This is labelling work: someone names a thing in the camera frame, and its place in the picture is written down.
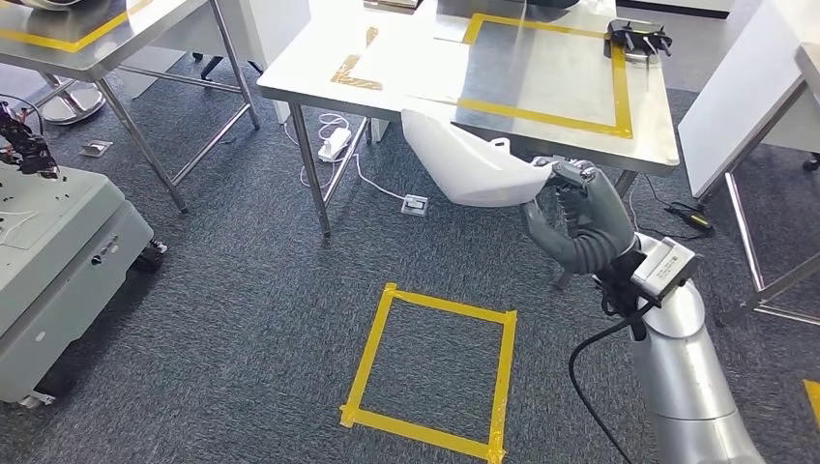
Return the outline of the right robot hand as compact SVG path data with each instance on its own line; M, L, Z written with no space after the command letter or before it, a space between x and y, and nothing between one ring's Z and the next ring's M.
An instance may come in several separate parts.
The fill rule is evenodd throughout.
M621 196L589 161L555 160L546 184L555 188L568 232L548 223L537 200L520 206L526 235L566 272L594 274L630 250L634 228Z

